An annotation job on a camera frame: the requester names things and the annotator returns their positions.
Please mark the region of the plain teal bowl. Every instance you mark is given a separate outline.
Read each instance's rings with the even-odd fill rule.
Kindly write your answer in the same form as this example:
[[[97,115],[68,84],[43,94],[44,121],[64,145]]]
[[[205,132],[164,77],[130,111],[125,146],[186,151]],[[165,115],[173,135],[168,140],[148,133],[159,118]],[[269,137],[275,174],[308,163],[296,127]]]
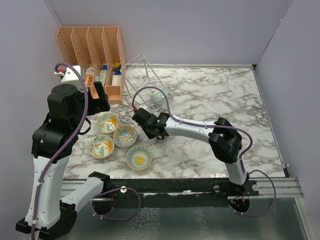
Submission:
[[[166,87],[162,87],[161,90],[164,92],[165,96],[167,96],[170,92],[170,90]],[[154,93],[150,97],[151,102],[153,104],[160,102],[164,98],[164,95],[159,90],[155,90]]]

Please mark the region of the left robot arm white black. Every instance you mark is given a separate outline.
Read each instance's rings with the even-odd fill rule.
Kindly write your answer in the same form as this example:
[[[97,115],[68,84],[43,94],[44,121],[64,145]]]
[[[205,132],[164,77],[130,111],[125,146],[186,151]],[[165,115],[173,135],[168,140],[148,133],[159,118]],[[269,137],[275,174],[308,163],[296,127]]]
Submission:
[[[73,228],[79,211],[95,196],[106,197],[110,176],[92,172],[66,197],[61,197],[64,172],[73,145],[81,134],[85,94],[73,84],[55,86],[47,97],[49,112],[32,135],[34,181],[26,217],[16,223],[19,232],[36,239],[56,240]]]

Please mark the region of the yellow blue sun bowl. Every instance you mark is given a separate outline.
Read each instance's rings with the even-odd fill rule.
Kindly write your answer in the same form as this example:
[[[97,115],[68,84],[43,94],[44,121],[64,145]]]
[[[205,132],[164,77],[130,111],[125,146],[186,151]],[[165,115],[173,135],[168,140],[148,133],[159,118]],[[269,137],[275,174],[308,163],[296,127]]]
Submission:
[[[144,145],[135,145],[126,154],[127,165],[135,171],[145,170],[152,163],[152,160],[150,149]]]

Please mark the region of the blue orange ornate bowl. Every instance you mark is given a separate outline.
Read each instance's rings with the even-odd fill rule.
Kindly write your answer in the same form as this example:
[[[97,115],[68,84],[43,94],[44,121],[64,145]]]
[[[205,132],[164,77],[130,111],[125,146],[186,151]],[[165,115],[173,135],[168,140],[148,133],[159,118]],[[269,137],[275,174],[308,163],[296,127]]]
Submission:
[[[119,148],[128,148],[136,142],[138,133],[133,126],[123,125],[114,131],[112,138]]]

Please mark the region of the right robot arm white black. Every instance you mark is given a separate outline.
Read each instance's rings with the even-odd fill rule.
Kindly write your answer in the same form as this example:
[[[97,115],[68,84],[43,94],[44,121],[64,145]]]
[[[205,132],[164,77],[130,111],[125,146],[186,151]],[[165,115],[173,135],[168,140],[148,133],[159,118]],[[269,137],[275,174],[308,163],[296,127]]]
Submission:
[[[179,136],[209,144],[214,156],[225,163],[230,191],[236,196],[247,191],[249,175],[240,160],[241,130],[233,127],[225,118],[220,117],[210,123],[180,118],[169,112],[156,116],[143,108],[135,108],[132,120],[142,128],[149,139]]]

